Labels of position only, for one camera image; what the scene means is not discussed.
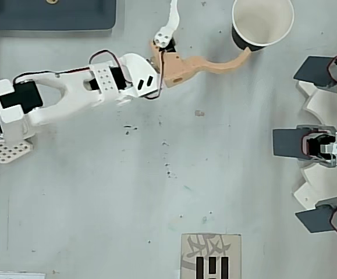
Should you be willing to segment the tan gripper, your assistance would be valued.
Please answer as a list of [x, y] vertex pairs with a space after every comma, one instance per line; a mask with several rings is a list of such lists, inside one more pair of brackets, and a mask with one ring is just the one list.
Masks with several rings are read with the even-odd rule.
[[163, 76], [163, 81], [168, 88], [189, 80], [200, 70], [214, 74], [224, 74], [235, 70], [251, 55], [251, 50], [247, 47], [235, 59], [223, 63], [210, 62], [201, 56], [182, 59], [176, 51], [173, 39], [179, 22], [178, 0], [171, 0], [168, 21], [157, 31], [153, 41], [150, 42], [152, 50], [150, 64], [157, 73]]

